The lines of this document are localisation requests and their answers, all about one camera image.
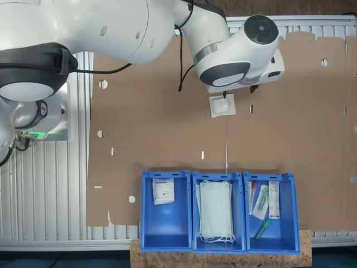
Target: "green syringe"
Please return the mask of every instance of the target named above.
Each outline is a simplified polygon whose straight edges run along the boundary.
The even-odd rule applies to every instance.
[[[263,225],[260,227],[259,231],[257,232],[257,234],[255,235],[255,240],[258,240],[262,234],[264,233],[264,231],[266,230],[266,228],[269,226],[270,224],[270,219],[267,219]]]

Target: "hole in cardboard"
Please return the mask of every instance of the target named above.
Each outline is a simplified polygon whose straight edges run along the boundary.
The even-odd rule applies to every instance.
[[[102,30],[100,31],[99,36],[100,36],[100,37],[103,37],[104,35],[107,34],[107,32],[108,32],[108,27],[107,27],[107,26],[104,26],[104,27],[102,28]]]
[[[129,203],[134,203],[135,202],[135,197],[134,196],[130,196],[128,198],[128,200],[129,200]]]
[[[100,137],[100,138],[104,137],[104,131],[103,130],[98,131],[98,137]]]
[[[326,59],[323,59],[322,62],[321,62],[321,65],[324,66],[324,67],[326,67],[328,64],[329,64],[329,62]]]
[[[99,81],[99,87],[102,89],[106,89],[108,87],[108,81],[106,80]]]
[[[351,183],[357,184],[357,176],[351,176]]]

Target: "wooden platform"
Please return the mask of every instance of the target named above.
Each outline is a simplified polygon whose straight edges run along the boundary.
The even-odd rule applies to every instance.
[[[310,267],[312,265],[311,230],[300,225],[300,255],[273,254],[194,254],[193,252],[141,253],[140,241],[133,241],[130,249],[132,268],[268,268]]]

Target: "sterile packaging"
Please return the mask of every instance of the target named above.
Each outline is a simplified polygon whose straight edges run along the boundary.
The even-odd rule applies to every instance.
[[[154,196],[154,205],[173,203],[175,201],[173,178],[152,179],[152,193]]]
[[[235,103],[233,93],[227,94],[224,98],[222,95],[210,97],[211,118],[218,116],[235,115]]]
[[[269,219],[280,219],[279,182],[269,182]]]
[[[249,200],[249,215],[252,215],[253,210],[252,210],[252,182],[248,180],[248,200]]]
[[[258,219],[264,220],[269,207],[269,186],[262,184],[257,202],[253,209],[253,215]]]

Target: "cardboard sheet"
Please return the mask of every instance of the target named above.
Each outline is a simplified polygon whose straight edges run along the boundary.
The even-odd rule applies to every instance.
[[[209,95],[194,69],[178,92],[179,46],[174,37],[153,63],[94,76],[87,225],[108,226],[108,211],[113,224],[137,224],[145,169],[224,172],[228,139],[230,171],[292,172],[300,221],[315,231],[355,231],[357,38],[348,39],[346,51],[343,39],[289,33],[279,43],[284,77],[253,94],[232,91],[237,115],[228,119],[210,118]],[[96,70],[122,65],[95,55]],[[191,65],[184,41],[184,70]],[[107,89],[99,88],[102,79]]]

